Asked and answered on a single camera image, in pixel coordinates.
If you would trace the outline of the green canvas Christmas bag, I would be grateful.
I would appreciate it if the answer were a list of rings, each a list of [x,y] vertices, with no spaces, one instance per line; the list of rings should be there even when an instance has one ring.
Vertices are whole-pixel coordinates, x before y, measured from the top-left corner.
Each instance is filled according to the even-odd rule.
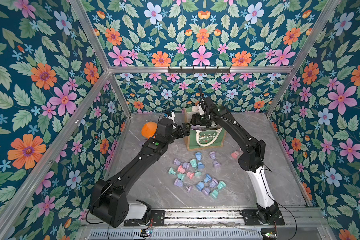
[[[185,122],[190,123],[192,114],[192,107],[184,109]],[[203,128],[191,125],[191,134],[185,137],[185,145],[188,151],[196,151],[203,149],[212,149],[222,147],[226,138],[226,130],[220,125],[213,122],[213,127]]]

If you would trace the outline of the pink hourglass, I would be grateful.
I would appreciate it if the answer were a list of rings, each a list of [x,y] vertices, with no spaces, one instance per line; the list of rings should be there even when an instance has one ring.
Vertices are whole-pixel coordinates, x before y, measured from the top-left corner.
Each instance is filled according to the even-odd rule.
[[[237,159],[240,156],[240,152],[239,151],[234,151],[233,153],[231,153],[231,157],[233,159]]]

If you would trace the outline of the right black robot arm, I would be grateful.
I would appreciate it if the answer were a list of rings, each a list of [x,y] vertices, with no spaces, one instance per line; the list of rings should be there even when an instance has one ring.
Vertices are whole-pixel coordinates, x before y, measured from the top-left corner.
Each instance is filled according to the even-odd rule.
[[[263,225],[272,224],[280,214],[280,208],[273,197],[265,176],[264,157],[266,143],[250,135],[224,106],[200,94],[198,114],[193,114],[191,125],[210,127],[212,123],[222,127],[236,141],[241,149],[237,158],[239,166],[248,173],[255,190],[258,219]]]

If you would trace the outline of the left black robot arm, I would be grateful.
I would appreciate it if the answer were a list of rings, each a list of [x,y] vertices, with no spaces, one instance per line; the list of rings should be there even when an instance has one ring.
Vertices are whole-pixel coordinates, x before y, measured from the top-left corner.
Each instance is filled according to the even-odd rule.
[[[136,181],[156,163],[176,139],[190,135],[191,125],[177,125],[171,118],[162,118],[143,143],[139,153],[116,175],[99,180],[91,196],[89,213],[116,228],[125,220],[140,225],[150,223],[152,207],[144,201],[128,202],[127,195]]]

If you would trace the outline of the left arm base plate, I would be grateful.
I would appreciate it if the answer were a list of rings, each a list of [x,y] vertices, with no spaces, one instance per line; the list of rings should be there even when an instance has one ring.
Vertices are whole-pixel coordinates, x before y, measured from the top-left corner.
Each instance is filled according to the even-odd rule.
[[[162,227],[164,226],[165,214],[164,210],[151,210],[142,219],[125,220],[123,225],[124,227]]]

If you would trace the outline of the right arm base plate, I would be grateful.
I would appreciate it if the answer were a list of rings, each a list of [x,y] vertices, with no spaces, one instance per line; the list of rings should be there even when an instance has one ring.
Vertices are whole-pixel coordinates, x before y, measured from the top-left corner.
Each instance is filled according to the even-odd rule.
[[[259,210],[242,210],[241,216],[246,226],[284,226],[285,221],[281,211],[277,211],[275,215],[270,215]]]

